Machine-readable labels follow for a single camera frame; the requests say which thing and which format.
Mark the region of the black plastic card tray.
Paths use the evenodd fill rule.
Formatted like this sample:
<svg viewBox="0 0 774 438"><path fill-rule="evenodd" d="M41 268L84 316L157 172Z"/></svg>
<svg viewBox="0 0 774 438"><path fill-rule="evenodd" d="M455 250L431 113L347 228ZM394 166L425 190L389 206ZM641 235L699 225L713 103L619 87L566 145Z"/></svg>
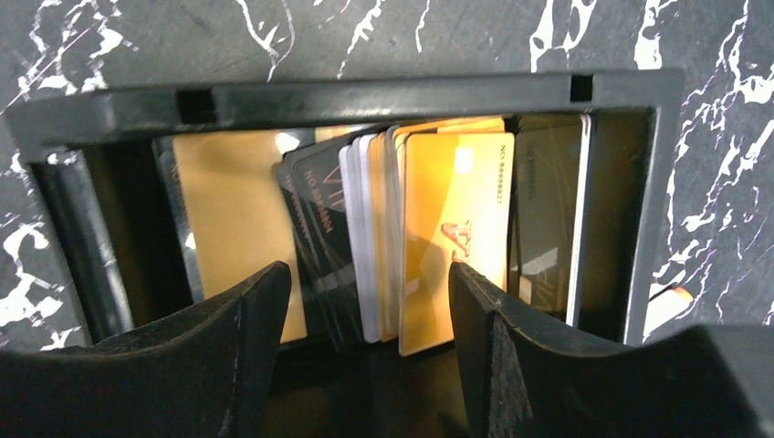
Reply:
<svg viewBox="0 0 774 438"><path fill-rule="evenodd" d="M477 77L396 78L275 84L213 84L107 89L24 103L3 121L34 175L63 255L77 279L97 272L89 208L78 205L75 173L47 162L50 152L149 151L176 134L300 129L368 122L519 112L641 109L654 115L643 185L639 240L659 232L665 181L685 76L675 69L553 72ZM454 354L399 364L383 355L383 378L367 377L365 355L322 361L302 375L292 354L277 352L258 436L458 437L463 392Z"/></svg>

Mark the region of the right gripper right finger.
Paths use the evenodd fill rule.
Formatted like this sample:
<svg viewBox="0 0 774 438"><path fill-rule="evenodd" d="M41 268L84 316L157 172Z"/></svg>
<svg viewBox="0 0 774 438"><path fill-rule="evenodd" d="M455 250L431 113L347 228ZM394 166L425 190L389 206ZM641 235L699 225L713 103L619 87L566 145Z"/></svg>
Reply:
<svg viewBox="0 0 774 438"><path fill-rule="evenodd" d="M473 437L770 437L773 330L698 325L641 347L572 328L451 265Z"/></svg>

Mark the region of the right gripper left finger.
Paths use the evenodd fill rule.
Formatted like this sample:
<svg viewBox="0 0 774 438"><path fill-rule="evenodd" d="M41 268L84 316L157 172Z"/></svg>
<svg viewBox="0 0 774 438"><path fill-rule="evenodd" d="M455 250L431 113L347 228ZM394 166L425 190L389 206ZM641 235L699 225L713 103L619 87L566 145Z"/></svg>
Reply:
<svg viewBox="0 0 774 438"><path fill-rule="evenodd" d="M257 437L288 265L90 347L1 354L4 437Z"/></svg>

